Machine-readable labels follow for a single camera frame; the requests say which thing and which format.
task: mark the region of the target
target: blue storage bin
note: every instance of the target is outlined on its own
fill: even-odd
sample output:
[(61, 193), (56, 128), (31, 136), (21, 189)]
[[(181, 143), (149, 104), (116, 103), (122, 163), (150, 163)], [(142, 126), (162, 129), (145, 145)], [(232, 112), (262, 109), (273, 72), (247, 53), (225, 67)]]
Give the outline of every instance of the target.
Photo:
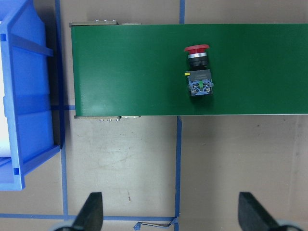
[(0, 21), (0, 190), (21, 190), (25, 175), (60, 150), (49, 99), (52, 50), (32, 0), (0, 0)]

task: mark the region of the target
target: blue tape line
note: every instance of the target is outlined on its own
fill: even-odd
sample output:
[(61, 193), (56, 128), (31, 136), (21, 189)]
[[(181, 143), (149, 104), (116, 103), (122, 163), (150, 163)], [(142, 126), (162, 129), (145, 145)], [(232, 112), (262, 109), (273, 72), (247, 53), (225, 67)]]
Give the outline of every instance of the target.
[(154, 226), (156, 228), (161, 228), (161, 229), (167, 229), (171, 225), (178, 224), (178, 218), (173, 218), (173, 220), (169, 224), (153, 224), (153, 223), (148, 223), (148, 222), (137, 222), (137, 224), (134, 226), (134, 230), (138, 231), (141, 229), (141, 225), (145, 226)]
[(185, 0), (180, 0), (180, 24), (185, 23)]
[(67, 175), (66, 175), (66, 150), (65, 142), (61, 150), (61, 172), (62, 172), (62, 201), (63, 201), (63, 214), (68, 216), (68, 194), (67, 194)]
[[(74, 220), (77, 216), (73, 215), (44, 215), (44, 214), (10, 214), (10, 213), (0, 213), (0, 218), (21, 218), (21, 219), (54, 219), (54, 220)], [(110, 221), (172, 221), (172, 217), (114, 217), (105, 216), (104, 220)]]
[(59, 106), (58, 105), (51, 105), (50, 109), (52, 111), (58, 111), (59, 110)]
[(65, 141), (64, 124), (64, 79), (62, 64), (62, 42), (61, 42), (61, 11), (60, 0), (55, 0), (56, 28), (57, 28), (57, 68), (58, 68), (58, 90), (59, 90), (59, 116), (60, 116), (60, 138), (61, 148)]
[(63, 220), (63, 215), (41, 215), (41, 214), (7, 214), (0, 213), (0, 218), (21, 218), (21, 219), (54, 219)]
[[(74, 220), (77, 216), (69, 215), (69, 220)], [(103, 220), (113, 221), (172, 221), (173, 217), (125, 217), (125, 216), (104, 216)]]
[(75, 110), (75, 105), (65, 105), (64, 110), (66, 111), (74, 111)]
[[(52, 105), (51, 110), (57, 111), (57, 110), (59, 110), (59, 106), (58, 105)], [(65, 111), (74, 111), (75, 105), (64, 105), (64, 110)]]
[(175, 211), (174, 216), (180, 216), (180, 184), (181, 184), (181, 146), (182, 146), (182, 120), (177, 117), (177, 147), (175, 165)]
[(64, 220), (68, 218), (67, 176), (66, 176), (66, 150), (65, 150), (65, 117), (64, 117), (64, 78), (62, 62), (62, 34), (60, 0), (55, 0), (56, 29), (57, 29), (57, 68), (59, 84), (59, 117), (61, 139), (61, 173), (62, 173), (62, 201)]

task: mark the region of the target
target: floor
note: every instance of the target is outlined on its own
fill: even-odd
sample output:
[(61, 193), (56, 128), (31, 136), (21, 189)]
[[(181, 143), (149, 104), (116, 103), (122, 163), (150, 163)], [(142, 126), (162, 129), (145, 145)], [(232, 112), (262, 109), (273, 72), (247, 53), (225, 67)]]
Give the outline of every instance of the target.
[[(26, 176), (23, 191), (0, 192), (1, 230), (49, 230), (73, 218), (96, 191), (103, 192), (104, 231), (133, 230), (136, 217), (168, 223), (178, 202), (175, 163), (181, 124), (181, 230), (239, 231), (240, 191), (252, 192), (275, 218), (308, 230), (307, 115), (74, 120), (68, 26), (71, 21), (96, 19), (143, 24), (307, 23), (308, 1), (56, 0), (55, 7), (54, 0), (35, 0), (35, 6), (54, 51), (56, 22), (62, 26), (64, 87), (58, 87), (60, 53), (49, 60), (49, 73), (55, 141), (65, 134), (65, 145), (61, 154)], [(59, 113), (58, 105), (66, 105), (65, 111)]]

